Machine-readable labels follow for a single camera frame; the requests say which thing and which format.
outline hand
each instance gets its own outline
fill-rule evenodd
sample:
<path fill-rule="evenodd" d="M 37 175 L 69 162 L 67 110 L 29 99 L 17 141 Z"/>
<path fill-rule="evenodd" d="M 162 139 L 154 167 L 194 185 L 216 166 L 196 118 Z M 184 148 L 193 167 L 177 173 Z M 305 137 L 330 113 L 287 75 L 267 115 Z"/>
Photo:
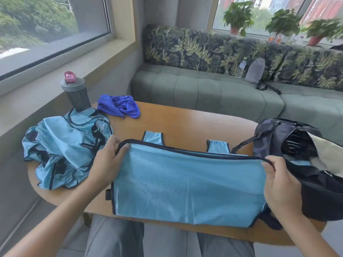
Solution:
<path fill-rule="evenodd" d="M 273 164 L 262 163 L 267 175 L 264 197 L 268 206 L 280 222 L 303 216 L 300 182 L 288 171 L 284 158 L 269 155 L 266 159 Z"/>
<path fill-rule="evenodd" d="M 88 183 L 92 183 L 94 189 L 102 191 L 116 179 L 122 160 L 130 148 L 127 143 L 116 155 L 119 143 L 120 140 L 111 135 L 104 148 L 97 152 L 86 180 Z"/>

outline floor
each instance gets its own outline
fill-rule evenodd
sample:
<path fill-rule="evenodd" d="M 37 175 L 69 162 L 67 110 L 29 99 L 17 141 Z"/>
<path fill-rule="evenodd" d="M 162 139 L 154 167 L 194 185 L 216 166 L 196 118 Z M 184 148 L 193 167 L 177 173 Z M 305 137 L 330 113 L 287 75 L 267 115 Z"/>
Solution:
<path fill-rule="evenodd" d="M 41 201 L 28 217 L 9 243 L 8 247 L 15 244 L 24 234 L 28 233 L 38 222 L 48 215 L 54 206 Z M 57 257 L 83 257 L 87 244 L 89 228 L 83 225 L 81 219 L 77 221 L 68 237 L 63 243 Z M 343 220 L 330 222 L 323 232 L 329 244 L 343 256 Z M 145 225 L 143 240 L 145 257 L 200 257 L 199 243 L 196 233 L 174 229 L 168 226 Z M 295 247 L 280 247 L 255 244 L 256 257 L 301 257 Z"/>

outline red flower pot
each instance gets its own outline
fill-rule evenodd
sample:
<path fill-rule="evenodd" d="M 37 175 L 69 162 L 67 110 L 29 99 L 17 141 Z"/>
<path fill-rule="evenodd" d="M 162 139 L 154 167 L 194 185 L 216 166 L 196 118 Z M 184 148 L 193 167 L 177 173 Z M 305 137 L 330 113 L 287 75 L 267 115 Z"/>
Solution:
<path fill-rule="evenodd" d="M 320 36 L 312 36 L 311 39 L 308 41 L 308 46 L 317 46 L 317 44 L 323 39 Z"/>
<path fill-rule="evenodd" d="M 239 28 L 231 28 L 230 29 L 230 34 L 237 35 L 238 31 L 239 31 Z"/>

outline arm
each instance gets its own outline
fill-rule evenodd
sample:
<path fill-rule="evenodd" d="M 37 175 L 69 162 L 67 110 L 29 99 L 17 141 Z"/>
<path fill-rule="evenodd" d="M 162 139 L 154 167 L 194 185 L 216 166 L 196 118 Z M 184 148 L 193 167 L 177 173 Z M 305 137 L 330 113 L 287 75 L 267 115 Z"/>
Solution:
<path fill-rule="evenodd" d="M 268 206 L 304 257 L 339 257 L 311 221 L 302 214 L 300 182 L 282 157 L 267 156 L 274 168 L 262 163 L 267 174 L 264 196 Z"/>
<path fill-rule="evenodd" d="M 48 257 L 57 254 L 84 209 L 117 177 L 122 159 L 129 149 L 129 145 L 123 146 L 116 156 L 118 142 L 112 135 L 105 147 L 98 151 L 88 178 L 4 257 Z"/>

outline window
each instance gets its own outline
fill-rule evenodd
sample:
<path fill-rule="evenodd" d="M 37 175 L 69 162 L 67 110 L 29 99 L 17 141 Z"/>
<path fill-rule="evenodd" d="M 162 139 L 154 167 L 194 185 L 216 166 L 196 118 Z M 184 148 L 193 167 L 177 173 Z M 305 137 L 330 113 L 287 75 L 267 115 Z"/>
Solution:
<path fill-rule="evenodd" d="M 223 13 L 232 2 L 252 1 L 252 19 L 254 25 L 246 29 L 247 34 L 269 36 L 264 29 L 274 12 L 281 8 L 294 9 L 299 14 L 304 14 L 300 26 L 308 26 L 315 19 L 343 18 L 343 0 L 219 0 L 213 21 L 213 29 L 230 30 L 224 27 Z"/>
<path fill-rule="evenodd" d="M 0 0 L 0 95 L 112 39 L 110 11 L 109 0 Z"/>

